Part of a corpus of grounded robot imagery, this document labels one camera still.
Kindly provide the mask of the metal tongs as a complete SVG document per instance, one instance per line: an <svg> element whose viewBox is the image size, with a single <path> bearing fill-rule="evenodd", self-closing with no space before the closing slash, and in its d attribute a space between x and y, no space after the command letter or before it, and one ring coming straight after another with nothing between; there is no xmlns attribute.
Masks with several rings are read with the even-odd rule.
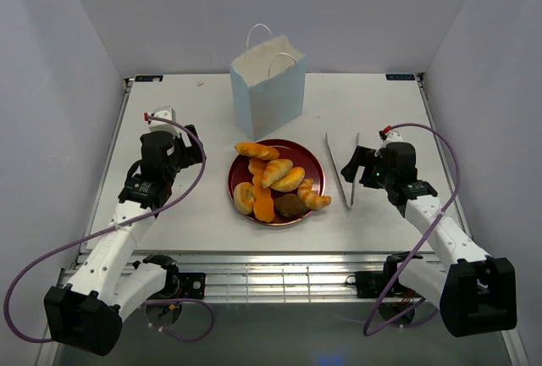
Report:
<svg viewBox="0 0 542 366"><path fill-rule="evenodd" d="M355 203L355 194L356 194L356 174L357 169L351 165L351 163L348 163L345 165L341 170L338 170L337 164L335 163L335 159L332 153L332 149L329 143L329 135L328 133L325 133L324 136L325 146L327 148L327 152L332 164L333 171L335 173L335 178L337 180L337 184L339 187L340 195L342 198L342 201L345 205L346 210L351 210L354 207ZM351 195L350 199L347 199L346 197L346 191L343 186L343 182L351 184Z"/></svg>

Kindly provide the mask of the striped croissant bread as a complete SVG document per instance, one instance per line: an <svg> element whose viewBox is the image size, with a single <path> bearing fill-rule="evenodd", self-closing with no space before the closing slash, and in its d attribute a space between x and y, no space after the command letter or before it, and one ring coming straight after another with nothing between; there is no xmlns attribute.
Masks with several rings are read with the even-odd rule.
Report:
<svg viewBox="0 0 542 366"><path fill-rule="evenodd" d="M310 210L321 210L331 204L331 197L321 196L312 190L313 179L306 178L297 188L297 196Z"/></svg>

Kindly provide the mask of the oval yellow bun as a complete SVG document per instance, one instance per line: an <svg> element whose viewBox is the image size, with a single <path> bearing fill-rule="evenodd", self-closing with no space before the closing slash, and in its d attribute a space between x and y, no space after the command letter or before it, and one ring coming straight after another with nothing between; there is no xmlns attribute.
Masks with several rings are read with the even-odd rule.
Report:
<svg viewBox="0 0 542 366"><path fill-rule="evenodd" d="M303 167L292 168L284 177L275 181L270 188L279 192L291 192L299 187L305 178Z"/></svg>

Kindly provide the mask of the pointed cone bread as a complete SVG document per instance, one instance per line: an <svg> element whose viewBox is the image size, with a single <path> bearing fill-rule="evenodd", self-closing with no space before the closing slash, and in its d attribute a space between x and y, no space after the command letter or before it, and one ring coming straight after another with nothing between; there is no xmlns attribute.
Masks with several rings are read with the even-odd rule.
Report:
<svg viewBox="0 0 542 366"><path fill-rule="evenodd" d="M287 175L293 167L289 159L279 158L268 162L261 180L262 188L270 187L275 181Z"/></svg>

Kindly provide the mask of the brown chocolate bread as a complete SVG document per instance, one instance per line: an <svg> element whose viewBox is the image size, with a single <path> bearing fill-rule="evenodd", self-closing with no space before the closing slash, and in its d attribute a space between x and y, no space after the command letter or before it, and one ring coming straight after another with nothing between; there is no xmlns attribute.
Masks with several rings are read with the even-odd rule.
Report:
<svg viewBox="0 0 542 366"><path fill-rule="evenodd" d="M298 217L308 211L305 203L293 193L287 193L275 198L274 208L284 218Z"/></svg>

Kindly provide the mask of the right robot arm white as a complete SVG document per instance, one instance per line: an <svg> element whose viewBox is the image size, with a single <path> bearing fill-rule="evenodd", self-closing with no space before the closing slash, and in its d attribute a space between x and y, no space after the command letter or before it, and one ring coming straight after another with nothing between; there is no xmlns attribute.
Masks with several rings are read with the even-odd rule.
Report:
<svg viewBox="0 0 542 366"><path fill-rule="evenodd" d="M401 216L422 235L441 271L416 251L387 257L381 297L416 292L439 311L455 337L512 330L517 325L516 275L507 258L494 258L445 214L437 191L418 178L412 144L392 141L379 150L356 147L341 170L344 179L383 189Z"/></svg>

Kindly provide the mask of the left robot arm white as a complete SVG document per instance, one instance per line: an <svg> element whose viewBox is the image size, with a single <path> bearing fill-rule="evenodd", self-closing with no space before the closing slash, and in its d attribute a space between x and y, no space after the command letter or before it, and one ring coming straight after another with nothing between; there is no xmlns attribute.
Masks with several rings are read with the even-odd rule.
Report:
<svg viewBox="0 0 542 366"><path fill-rule="evenodd" d="M44 298L52 339L99 356L112 351L123 323L146 300L157 299L175 319L181 313L182 278L171 257L149 255L134 264L131 276L121 277L138 242L171 197L175 176L203 162L194 125L185 128L188 144L173 125L154 121L149 129L140 138L141 157L129 168L118 196L112 231L99 237L64 286L50 288Z"/></svg>

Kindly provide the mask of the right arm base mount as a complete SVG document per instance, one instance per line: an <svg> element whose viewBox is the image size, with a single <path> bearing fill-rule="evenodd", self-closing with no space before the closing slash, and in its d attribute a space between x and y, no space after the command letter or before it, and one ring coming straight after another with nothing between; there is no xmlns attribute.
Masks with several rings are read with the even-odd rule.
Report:
<svg viewBox="0 0 542 366"><path fill-rule="evenodd" d="M387 285L383 271L357 271L346 277L345 285L353 287L357 298L378 298ZM416 297L411 289L395 284L387 293L388 298Z"/></svg>

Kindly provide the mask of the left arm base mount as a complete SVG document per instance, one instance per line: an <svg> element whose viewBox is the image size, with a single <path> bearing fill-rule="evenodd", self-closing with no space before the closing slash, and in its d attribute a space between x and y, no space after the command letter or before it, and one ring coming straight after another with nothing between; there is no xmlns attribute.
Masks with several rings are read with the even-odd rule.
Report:
<svg viewBox="0 0 542 366"><path fill-rule="evenodd" d="M151 300L192 298L203 299L206 287L205 273L168 272L164 288L151 295Z"/></svg>

